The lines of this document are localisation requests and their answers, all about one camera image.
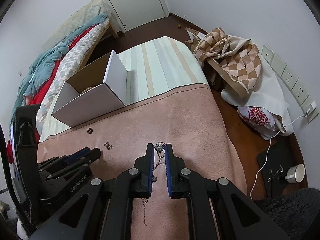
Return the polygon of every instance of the mug handle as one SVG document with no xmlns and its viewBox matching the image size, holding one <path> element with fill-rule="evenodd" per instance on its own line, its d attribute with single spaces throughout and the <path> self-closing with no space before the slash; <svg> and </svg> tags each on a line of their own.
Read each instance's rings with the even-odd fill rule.
<svg viewBox="0 0 320 240">
<path fill-rule="evenodd" d="M 289 176 L 285 176 L 285 177 L 284 177 L 284 179 L 292 179 L 292 178 L 294 178 L 294 174 L 291 174 L 291 175 L 289 175 Z"/>
</svg>

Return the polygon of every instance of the checkered quilt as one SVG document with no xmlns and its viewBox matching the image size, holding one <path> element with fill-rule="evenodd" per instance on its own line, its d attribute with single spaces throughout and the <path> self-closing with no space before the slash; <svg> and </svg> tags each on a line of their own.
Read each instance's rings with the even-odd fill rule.
<svg viewBox="0 0 320 240">
<path fill-rule="evenodd" d="M 218 73 L 241 98 L 258 83 L 260 53 L 250 39 L 226 35 L 216 28 L 199 41 L 193 54 L 201 66 L 206 60 L 213 67 L 209 75 L 205 73 L 209 81 Z"/>
<path fill-rule="evenodd" d="M 47 94 L 44 96 L 44 99 L 41 102 L 40 109 L 38 110 L 36 116 L 36 127 L 40 135 L 42 133 L 44 120 L 47 116 L 54 97 L 60 91 L 65 80 L 76 73 L 88 51 L 94 45 L 95 41 L 102 33 L 104 28 L 108 25 L 108 23 L 109 19 L 107 18 L 102 24 L 98 24 L 97 26 L 92 28 L 61 60 L 56 73 L 56 77 L 53 80 Z"/>
</svg>

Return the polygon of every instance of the silver screw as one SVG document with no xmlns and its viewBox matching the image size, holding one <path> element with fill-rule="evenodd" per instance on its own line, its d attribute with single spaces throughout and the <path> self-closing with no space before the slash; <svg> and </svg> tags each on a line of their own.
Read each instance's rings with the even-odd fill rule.
<svg viewBox="0 0 320 240">
<path fill-rule="evenodd" d="M 227 185 L 227 184 L 229 183 L 229 180 L 226 179 L 226 178 L 220 178 L 220 179 L 219 179 L 219 183 L 220 183 L 221 185 Z"/>
<path fill-rule="evenodd" d="M 129 173 L 130 173 L 131 175 L 136 175 L 136 174 L 138 174 L 138 172 L 139 172 L 139 170 L 136 169 L 136 168 L 132 168 L 132 169 L 129 170 Z"/>
<path fill-rule="evenodd" d="M 183 175 L 189 175 L 191 173 L 191 170 L 189 170 L 188 168 L 184 168 L 184 169 L 181 170 L 181 173 Z"/>
<path fill-rule="evenodd" d="M 97 186 L 100 183 L 101 183 L 101 179 L 99 179 L 99 178 L 94 178 L 91 180 L 91 185 L 93 185 L 93 186 Z"/>
</svg>

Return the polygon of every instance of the silver chain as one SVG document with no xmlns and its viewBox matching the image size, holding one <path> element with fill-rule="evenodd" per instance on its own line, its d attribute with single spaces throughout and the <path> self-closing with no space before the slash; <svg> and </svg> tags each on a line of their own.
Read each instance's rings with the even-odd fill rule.
<svg viewBox="0 0 320 240">
<path fill-rule="evenodd" d="M 153 172 L 155 171 L 155 169 L 160 165 L 161 160 L 164 158 L 164 154 L 162 156 L 160 156 L 160 153 L 163 151 L 165 147 L 165 143 L 163 142 L 158 142 L 155 146 L 155 149 L 157 151 L 158 154 L 158 162 L 157 164 L 153 167 Z M 158 178 L 156 176 L 152 176 L 152 182 L 156 182 L 158 180 Z M 143 203 L 143 224 L 147 227 L 146 224 L 146 204 L 148 203 L 148 200 L 146 198 L 142 199 L 142 203 Z"/>
</svg>

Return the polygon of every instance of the wall socket panel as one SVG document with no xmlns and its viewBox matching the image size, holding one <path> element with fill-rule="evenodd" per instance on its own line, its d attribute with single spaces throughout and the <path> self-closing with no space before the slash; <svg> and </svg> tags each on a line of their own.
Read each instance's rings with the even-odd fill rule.
<svg viewBox="0 0 320 240">
<path fill-rule="evenodd" d="M 261 55 L 269 63 L 273 71 L 280 77 L 282 82 L 291 91 L 292 95 L 296 99 L 297 103 L 301 107 L 304 114 L 307 113 L 309 105 L 314 101 L 309 95 L 301 80 L 297 75 L 290 69 L 289 66 L 270 48 L 263 45 Z M 316 107 L 311 113 L 308 114 L 307 120 L 311 122 L 319 114 L 319 109 Z"/>
</svg>

